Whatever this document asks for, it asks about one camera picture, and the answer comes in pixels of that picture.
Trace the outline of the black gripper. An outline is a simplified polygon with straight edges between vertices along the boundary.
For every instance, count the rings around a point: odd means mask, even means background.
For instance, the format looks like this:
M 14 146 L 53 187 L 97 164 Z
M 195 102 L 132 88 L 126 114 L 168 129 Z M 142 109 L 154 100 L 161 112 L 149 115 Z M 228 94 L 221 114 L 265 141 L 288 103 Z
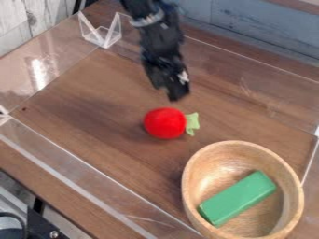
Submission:
M 182 36 L 176 12 L 133 14 L 130 24 L 140 33 L 140 58 L 156 90 L 164 87 L 170 102 L 189 93 L 189 78 L 178 53 Z

